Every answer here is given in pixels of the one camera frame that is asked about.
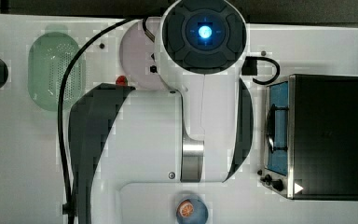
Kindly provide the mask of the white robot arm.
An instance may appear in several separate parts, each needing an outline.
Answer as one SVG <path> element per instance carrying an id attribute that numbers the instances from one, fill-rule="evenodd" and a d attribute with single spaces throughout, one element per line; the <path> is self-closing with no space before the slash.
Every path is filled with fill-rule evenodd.
<path id="1" fill-rule="evenodd" d="M 227 0 L 178 0 L 160 19 L 154 60 L 165 89 L 102 83 L 71 108 L 76 224 L 122 224 L 132 183 L 224 182 L 253 140 L 241 80 L 246 23 Z"/>

